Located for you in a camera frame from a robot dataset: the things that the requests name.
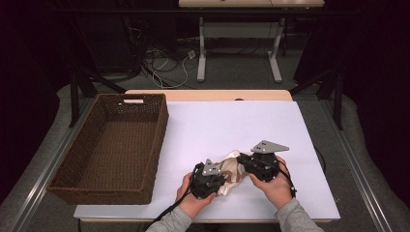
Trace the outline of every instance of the wicker basket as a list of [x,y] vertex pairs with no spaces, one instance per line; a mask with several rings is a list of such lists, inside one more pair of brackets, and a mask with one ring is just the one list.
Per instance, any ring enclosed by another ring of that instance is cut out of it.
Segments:
[[68,204],[149,204],[167,122],[165,95],[98,95],[47,190]]

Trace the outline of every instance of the desk leg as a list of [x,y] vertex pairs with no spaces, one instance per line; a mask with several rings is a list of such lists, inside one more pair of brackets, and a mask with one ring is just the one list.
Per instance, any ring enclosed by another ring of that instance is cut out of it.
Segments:
[[205,51],[205,35],[204,35],[204,19],[199,18],[199,64],[198,75],[196,80],[203,82],[205,80],[205,64],[206,64],[206,51]]
[[281,84],[282,82],[282,78],[280,75],[278,62],[277,62],[277,54],[278,54],[280,38],[283,32],[283,23],[284,23],[284,19],[282,18],[278,23],[278,28],[277,28],[277,32],[275,35],[275,42],[274,42],[273,50],[268,51],[269,63],[271,64],[272,74],[274,75],[274,80],[275,80],[275,83],[277,84]]

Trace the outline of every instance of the gray sleeve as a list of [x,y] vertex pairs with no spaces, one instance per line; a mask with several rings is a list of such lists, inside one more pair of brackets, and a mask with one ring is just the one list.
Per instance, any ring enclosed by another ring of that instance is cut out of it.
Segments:
[[293,198],[277,213],[280,229],[283,232],[291,231],[323,231],[310,219],[310,216],[296,198]]
[[152,224],[147,232],[184,232],[190,227],[192,219],[178,206],[160,221]]

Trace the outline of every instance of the crumpled fabric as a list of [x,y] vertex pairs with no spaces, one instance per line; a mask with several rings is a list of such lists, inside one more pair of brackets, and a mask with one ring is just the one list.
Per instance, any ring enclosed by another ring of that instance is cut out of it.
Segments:
[[225,184],[218,190],[218,195],[227,195],[232,188],[239,186],[242,178],[247,174],[244,166],[236,160],[239,156],[240,152],[235,150],[229,153],[221,162],[215,163],[215,166],[220,169],[220,175],[226,180]]

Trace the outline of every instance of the desk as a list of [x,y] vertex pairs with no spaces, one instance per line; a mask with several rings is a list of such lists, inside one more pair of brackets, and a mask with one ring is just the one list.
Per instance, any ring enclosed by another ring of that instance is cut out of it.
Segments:
[[[162,92],[167,95],[169,121],[151,204],[79,205],[75,218],[83,221],[152,221],[174,202],[182,177],[197,163],[207,158],[222,160],[233,150],[249,152],[262,139],[290,148],[278,155],[286,159],[298,190],[297,198],[310,216],[317,221],[340,218],[302,114],[289,93],[201,90],[197,91],[195,101],[185,101],[196,91],[187,91],[186,95],[185,91]],[[256,101],[231,101],[238,98],[250,100],[250,96],[255,96]],[[275,211],[263,192],[245,177],[227,196],[217,197],[195,222],[272,222],[277,221]]]
[[[182,8],[308,8],[322,7],[323,0],[180,0]],[[205,22],[199,18],[199,64],[197,80],[205,80],[205,38],[275,38],[269,63],[276,83],[281,83],[277,62],[278,46],[285,19],[278,22]]]

